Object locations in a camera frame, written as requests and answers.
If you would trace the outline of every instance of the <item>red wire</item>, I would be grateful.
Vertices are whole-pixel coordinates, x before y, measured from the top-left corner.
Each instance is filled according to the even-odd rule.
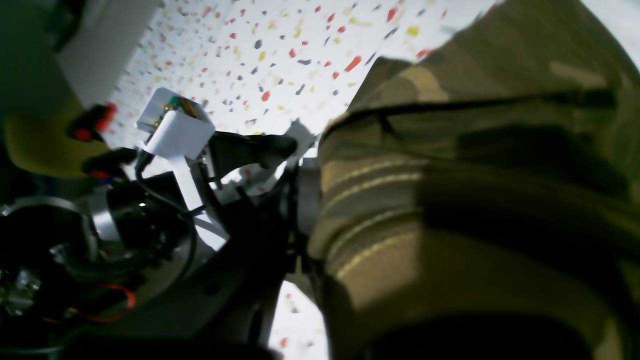
[[[117,284],[98,284],[98,286],[101,286],[103,288],[110,288],[110,289],[114,289],[114,290],[119,290],[122,291],[126,297],[127,297],[127,308],[125,309],[125,311],[123,311],[122,313],[116,315],[116,316],[112,316],[110,318],[99,318],[96,316],[91,316],[91,315],[87,315],[87,314],[82,314],[80,311],[78,311],[76,308],[70,307],[67,310],[72,313],[72,314],[76,314],[76,315],[80,315],[83,318],[91,321],[91,322],[98,322],[98,323],[109,323],[109,322],[114,322],[114,321],[118,321],[121,318],[123,318],[126,314],[130,313],[131,310],[134,309],[134,307],[136,307],[136,296],[133,293],[133,291],[125,288],[124,286],[120,286]]]

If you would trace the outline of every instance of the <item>orange wire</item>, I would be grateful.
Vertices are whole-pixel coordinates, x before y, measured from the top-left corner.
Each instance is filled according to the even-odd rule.
[[[117,284],[98,284],[98,286],[101,286],[103,288],[110,288],[110,289],[122,291],[127,297],[127,308],[125,309],[125,311],[123,311],[122,313],[120,313],[120,314],[118,314],[116,316],[112,316],[110,318],[99,318],[99,317],[96,317],[96,316],[82,314],[80,311],[78,311],[74,307],[70,307],[67,310],[70,313],[76,314],[76,315],[80,315],[83,318],[85,318],[85,319],[87,319],[87,320],[89,320],[91,322],[109,323],[109,322],[114,322],[114,321],[120,320],[126,314],[130,313],[134,309],[134,307],[136,307],[136,296],[135,296],[135,294],[133,293],[133,291],[125,288],[124,286],[117,285]]]

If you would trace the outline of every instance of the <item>camouflage fabric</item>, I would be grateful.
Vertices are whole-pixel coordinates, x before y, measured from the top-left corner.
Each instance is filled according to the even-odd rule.
[[[416,65],[376,61],[319,149],[308,253],[334,357],[457,311],[638,356],[639,89],[576,0],[507,1]]]

